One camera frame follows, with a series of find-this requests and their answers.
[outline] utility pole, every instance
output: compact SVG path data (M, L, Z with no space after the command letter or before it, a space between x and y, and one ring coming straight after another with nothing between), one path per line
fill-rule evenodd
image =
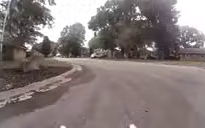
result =
M3 61L4 32L5 32L7 17L8 17L8 15L9 15L9 11L10 11L11 2L12 2L12 0L9 1L9 4L8 4L8 6L7 6L6 15L5 15L5 18L4 18L4 21L3 21L2 33L1 33L1 37L0 37L0 63L1 63L1 64L2 64L2 61Z

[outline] curb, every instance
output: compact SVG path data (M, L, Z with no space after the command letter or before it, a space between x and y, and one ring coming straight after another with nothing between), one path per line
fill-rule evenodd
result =
M77 71L82 71L79 65L73 65L73 68L59 76L55 76L40 82L29 84L23 88L12 89L0 92L0 108L5 107L9 103L16 103L24 100L31 99L34 93L47 92L53 90L65 83L70 82L72 79L70 75Z

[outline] road curve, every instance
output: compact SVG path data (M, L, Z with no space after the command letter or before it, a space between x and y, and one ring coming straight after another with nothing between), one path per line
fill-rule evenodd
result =
M53 105L9 118L0 128L205 128L205 69L60 59L94 74Z

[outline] building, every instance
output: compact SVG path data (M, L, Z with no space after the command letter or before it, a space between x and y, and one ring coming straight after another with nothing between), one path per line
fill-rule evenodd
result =
M185 48L180 50L181 60L205 61L205 48Z
M26 58L26 48L12 44L3 44L3 61L19 61Z

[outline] white car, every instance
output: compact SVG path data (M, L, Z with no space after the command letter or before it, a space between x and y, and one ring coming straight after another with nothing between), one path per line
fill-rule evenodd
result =
M93 53L90 57L91 58L104 58L106 57L106 55L102 53Z

